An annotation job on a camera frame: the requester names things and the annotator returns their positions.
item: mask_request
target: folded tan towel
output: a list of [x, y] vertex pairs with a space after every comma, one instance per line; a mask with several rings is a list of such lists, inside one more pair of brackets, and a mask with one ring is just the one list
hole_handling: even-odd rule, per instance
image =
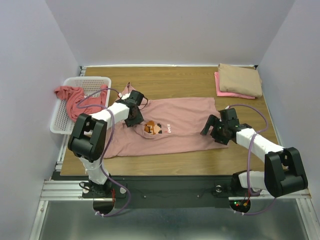
[[220, 91], [237, 93], [260, 98], [262, 96], [261, 79], [257, 70], [219, 65]]

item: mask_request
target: stack of folded clothes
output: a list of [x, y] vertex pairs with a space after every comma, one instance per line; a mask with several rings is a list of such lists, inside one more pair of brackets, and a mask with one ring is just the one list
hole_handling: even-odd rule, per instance
[[262, 96], [262, 81], [257, 70], [220, 64], [214, 73], [218, 97], [255, 99]]

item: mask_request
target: metal floor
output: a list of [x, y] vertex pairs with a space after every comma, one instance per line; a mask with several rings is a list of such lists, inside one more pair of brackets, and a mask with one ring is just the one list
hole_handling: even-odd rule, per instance
[[[250, 212], [271, 199], [253, 199]], [[222, 208], [129, 209], [95, 216], [91, 201], [49, 201], [41, 240], [307, 240], [295, 199], [277, 199], [267, 212], [241, 216]]]

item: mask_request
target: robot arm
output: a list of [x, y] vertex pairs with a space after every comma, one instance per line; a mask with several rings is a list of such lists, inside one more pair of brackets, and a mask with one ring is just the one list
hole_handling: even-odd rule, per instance
[[[215, 142], [226, 145], [229, 140], [232, 140], [249, 149], [251, 139], [256, 134], [255, 130], [248, 124], [239, 123], [234, 108], [219, 112], [221, 119], [210, 115], [201, 134], [206, 135], [210, 126], [213, 126], [210, 135]], [[308, 187], [300, 153], [294, 147], [284, 148], [257, 134], [253, 140], [251, 152], [264, 162], [264, 172], [250, 171], [251, 188], [267, 190], [276, 198]], [[234, 181], [231, 183], [233, 190], [248, 188], [247, 171], [235, 173], [233, 178]]]
[[111, 188], [111, 183], [100, 168], [103, 164], [100, 158], [103, 157], [107, 129], [113, 126], [110, 112], [114, 116], [115, 124], [120, 121], [125, 121], [127, 127], [140, 124], [144, 119], [138, 106], [143, 98], [142, 93], [133, 90], [107, 109], [92, 115], [80, 114], [75, 122], [68, 148], [85, 167], [90, 183], [87, 187], [93, 188], [98, 195], [107, 194]]

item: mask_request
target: pink cloth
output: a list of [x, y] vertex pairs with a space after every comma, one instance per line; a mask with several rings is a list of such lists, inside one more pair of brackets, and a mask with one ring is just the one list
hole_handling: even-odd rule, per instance
[[[128, 85], [122, 94], [134, 88]], [[144, 156], [227, 148], [208, 134], [200, 135], [210, 114], [220, 116], [213, 97], [149, 100], [141, 110], [144, 122], [127, 127], [115, 125], [113, 140], [104, 157]], [[107, 140], [111, 129], [108, 129]]]
[[220, 91], [220, 78], [219, 78], [219, 72], [216, 71], [214, 73], [214, 78], [215, 78], [215, 88], [216, 88], [216, 95], [218, 97], [236, 97], [236, 98], [243, 98], [243, 99], [255, 99], [254, 96], [247, 96], [247, 95], [243, 95], [240, 93], [233, 93], [233, 92], [224, 92], [224, 91]]
[[[66, 113], [72, 121], [76, 121], [80, 114], [94, 114], [103, 110], [99, 106], [90, 106], [87, 108], [77, 108], [77, 104], [85, 98], [85, 92], [82, 87], [59, 86], [54, 90], [56, 96], [61, 100], [66, 100]], [[106, 105], [107, 91], [102, 91], [98, 97], [89, 97], [80, 106], [99, 104]]]

